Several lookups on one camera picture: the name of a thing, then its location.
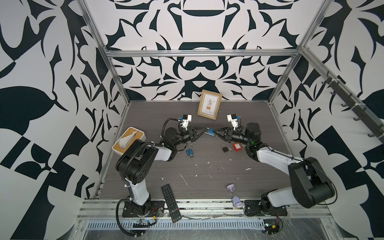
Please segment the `wooden picture frame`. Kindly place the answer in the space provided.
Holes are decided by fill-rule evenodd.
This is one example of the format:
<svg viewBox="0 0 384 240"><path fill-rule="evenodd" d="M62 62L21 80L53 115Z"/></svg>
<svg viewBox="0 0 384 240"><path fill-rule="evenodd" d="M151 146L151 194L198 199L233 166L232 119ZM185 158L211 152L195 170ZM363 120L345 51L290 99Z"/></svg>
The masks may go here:
<svg viewBox="0 0 384 240"><path fill-rule="evenodd" d="M216 120L222 98L222 94L203 90L197 115L211 120Z"/></svg>

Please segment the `wall hook rack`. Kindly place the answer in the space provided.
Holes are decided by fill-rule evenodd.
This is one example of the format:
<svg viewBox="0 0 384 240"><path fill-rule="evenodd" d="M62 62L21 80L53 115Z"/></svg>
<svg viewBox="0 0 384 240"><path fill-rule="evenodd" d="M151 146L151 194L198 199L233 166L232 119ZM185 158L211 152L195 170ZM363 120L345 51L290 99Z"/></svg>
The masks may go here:
<svg viewBox="0 0 384 240"><path fill-rule="evenodd" d="M330 71L327 71L326 76L322 85L330 87L331 95L338 96L343 101L341 104L343 108L353 111L354 121L361 121L371 131L368 134L369 138L376 138L384 144L384 122L342 80L333 76Z"/></svg>

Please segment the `blue padlock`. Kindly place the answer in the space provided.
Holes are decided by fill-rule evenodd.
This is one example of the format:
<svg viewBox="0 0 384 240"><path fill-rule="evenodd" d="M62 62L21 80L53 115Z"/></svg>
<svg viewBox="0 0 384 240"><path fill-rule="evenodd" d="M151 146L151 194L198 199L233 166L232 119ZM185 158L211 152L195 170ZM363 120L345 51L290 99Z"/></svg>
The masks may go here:
<svg viewBox="0 0 384 240"><path fill-rule="evenodd" d="M195 146L193 144L189 144L189 149L186 151L188 157L194 157L194 148Z"/></svg>
<svg viewBox="0 0 384 240"><path fill-rule="evenodd" d="M214 133L213 129L210 129L210 128L206 128L205 134L207 134L209 136L212 136L212 137L215 136L215 133Z"/></svg>

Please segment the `black remote control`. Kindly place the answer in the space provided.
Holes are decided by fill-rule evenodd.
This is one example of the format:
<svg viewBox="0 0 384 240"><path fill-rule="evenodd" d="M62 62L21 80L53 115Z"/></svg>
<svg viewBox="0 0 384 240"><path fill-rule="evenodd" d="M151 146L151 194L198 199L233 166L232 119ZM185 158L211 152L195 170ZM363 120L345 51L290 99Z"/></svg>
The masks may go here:
<svg viewBox="0 0 384 240"><path fill-rule="evenodd" d="M169 215L171 217L172 223L176 223L182 219L177 201L174 197L173 191L169 184L166 184L161 187L165 202L168 207Z"/></svg>

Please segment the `tissue box wooden lid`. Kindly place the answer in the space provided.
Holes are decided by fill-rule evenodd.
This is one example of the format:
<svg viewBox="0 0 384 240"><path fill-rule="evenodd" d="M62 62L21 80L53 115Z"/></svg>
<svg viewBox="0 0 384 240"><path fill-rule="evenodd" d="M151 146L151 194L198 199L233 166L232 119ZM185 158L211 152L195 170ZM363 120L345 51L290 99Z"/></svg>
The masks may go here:
<svg viewBox="0 0 384 240"><path fill-rule="evenodd" d="M135 140L146 141L146 139L146 134L143 131L135 127L129 127L113 145L112 150L122 156Z"/></svg>

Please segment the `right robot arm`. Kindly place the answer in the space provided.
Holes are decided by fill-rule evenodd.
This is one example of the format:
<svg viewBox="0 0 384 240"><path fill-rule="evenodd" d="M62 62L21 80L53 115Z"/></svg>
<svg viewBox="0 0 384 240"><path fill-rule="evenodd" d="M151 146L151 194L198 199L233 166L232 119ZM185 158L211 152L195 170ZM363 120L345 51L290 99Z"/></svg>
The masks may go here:
<svg viewBox="0 0 384 240"><path fill-rule="evenodd" d="M262 195L259 203L262 211L291 205L309 209L337 195L333 182L317 159L296 158L274 150L262 141L259 124L249 123L243 131L228 127L214 129L213 132L225 142L243 144L251 159L272 166L289 176L290 187Z"/></svg>

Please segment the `purple hourglass timer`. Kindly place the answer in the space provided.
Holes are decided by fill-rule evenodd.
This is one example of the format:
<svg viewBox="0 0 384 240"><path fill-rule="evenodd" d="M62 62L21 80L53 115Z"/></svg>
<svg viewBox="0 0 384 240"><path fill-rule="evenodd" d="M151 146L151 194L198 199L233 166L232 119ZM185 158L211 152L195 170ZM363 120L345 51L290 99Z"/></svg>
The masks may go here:
<svg viewBox="0 0 384 240"><path fill-rule="evenodd" d="M233 203L233 206L236 208L236 207L240 207L243 205L243 202L241 201L241 199L237 196L237 192L236 192L236 188L235 188L235 185L234 184L230 184L228 185L227 187L227 190L229 191L229 193L232 195L232 203Z"/></svg>

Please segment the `small black padlock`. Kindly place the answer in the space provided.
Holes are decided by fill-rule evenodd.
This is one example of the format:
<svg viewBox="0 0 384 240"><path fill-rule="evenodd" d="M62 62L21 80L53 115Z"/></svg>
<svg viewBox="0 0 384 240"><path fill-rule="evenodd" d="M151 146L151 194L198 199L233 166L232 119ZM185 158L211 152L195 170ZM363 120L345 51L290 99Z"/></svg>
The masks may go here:
<svg viewBox="0 0 384 240"><path fill-rule="evenodd" d="M227 145L222 145L222 150L224 153L227 153L227 152L231 152L232 149L230 147L228 147Z"/></svg>

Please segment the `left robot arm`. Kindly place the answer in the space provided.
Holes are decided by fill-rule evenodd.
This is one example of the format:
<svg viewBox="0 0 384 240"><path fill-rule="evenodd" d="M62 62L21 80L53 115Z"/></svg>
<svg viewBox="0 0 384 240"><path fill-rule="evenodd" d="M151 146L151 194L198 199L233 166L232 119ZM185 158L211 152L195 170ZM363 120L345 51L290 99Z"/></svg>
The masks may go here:
<svg viewBox="0 0 384 240"><path fill-rule="evenodd" d="M147 190L145 178L155 161L169 162L180 151L179 145L191 144L208 131L207 128L190 125L191 115L180 119L168 118L163 124L159 143L135 140L116 163L130 197L124 199L128 216L143 216L150 212L151 195Z"/></svg>

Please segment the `red padlock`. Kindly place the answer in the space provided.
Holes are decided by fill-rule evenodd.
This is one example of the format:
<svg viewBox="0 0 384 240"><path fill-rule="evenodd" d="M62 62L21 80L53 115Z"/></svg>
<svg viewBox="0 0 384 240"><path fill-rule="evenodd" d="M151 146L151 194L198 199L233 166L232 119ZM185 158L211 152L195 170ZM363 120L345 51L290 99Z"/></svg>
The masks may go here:
<svg viewBox="0 0 384 240"><path fill-rule="evenodd" d="M242 145L239 144L239 143L234 143L234 144L233 144L233 147L234 147L234 149L235 149L236 152L238 152L238 151L240 151L240 150L243 149Z"/></svg>

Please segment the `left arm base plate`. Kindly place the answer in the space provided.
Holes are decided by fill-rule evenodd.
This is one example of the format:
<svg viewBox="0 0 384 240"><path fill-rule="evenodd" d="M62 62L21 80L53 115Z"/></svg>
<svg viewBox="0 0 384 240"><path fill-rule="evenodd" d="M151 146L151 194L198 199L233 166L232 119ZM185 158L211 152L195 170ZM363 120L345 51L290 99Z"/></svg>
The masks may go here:
<svg viewBox="0 0 384 240"><path fill-rule="evenodd" d="M140 206L134 202L126 202L124 205L122 217L152 217L153 215L163 214L164 208L164 201L147 201L143 206Z"/></svg>

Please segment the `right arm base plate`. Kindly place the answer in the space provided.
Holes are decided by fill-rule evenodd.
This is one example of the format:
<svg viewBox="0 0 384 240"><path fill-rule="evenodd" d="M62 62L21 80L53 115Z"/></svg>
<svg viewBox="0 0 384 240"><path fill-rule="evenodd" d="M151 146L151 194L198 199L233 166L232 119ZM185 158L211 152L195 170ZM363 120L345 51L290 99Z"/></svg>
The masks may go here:
<svg viewBox="0 0 384 240"><path fill-rule="evenodd" d="M288 211L286 207L273 207L266 200L245 200L245 215L247 217L254 216L275 216L275 217L286 217Z"/></svg>

